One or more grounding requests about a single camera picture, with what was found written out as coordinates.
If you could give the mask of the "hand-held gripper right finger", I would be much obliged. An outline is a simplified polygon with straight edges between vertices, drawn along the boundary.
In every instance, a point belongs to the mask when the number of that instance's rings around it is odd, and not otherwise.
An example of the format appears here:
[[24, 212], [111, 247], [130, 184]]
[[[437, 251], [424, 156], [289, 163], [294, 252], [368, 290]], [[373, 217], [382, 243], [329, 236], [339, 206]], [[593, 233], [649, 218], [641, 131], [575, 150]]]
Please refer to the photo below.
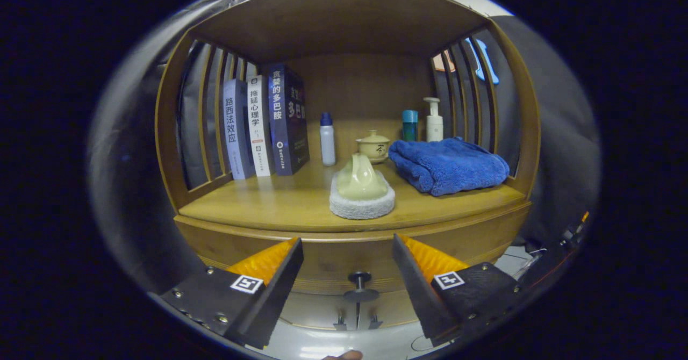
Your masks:
[[477, 340], [523, 299], [522, 284], [489, 262], [469, 265], [400, 234], [392, 256], [432, 345]]

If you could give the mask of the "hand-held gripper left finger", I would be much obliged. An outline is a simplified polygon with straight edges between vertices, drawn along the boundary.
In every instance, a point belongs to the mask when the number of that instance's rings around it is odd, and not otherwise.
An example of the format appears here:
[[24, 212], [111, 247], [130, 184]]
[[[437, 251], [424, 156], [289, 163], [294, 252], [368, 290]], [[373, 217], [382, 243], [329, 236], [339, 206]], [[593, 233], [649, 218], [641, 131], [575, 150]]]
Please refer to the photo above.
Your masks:
[[240, 345], [263, 349], [303, 262], [299, 238], [280, 242], [227, 269], [197, 270], [159, 297], [201, 327]]

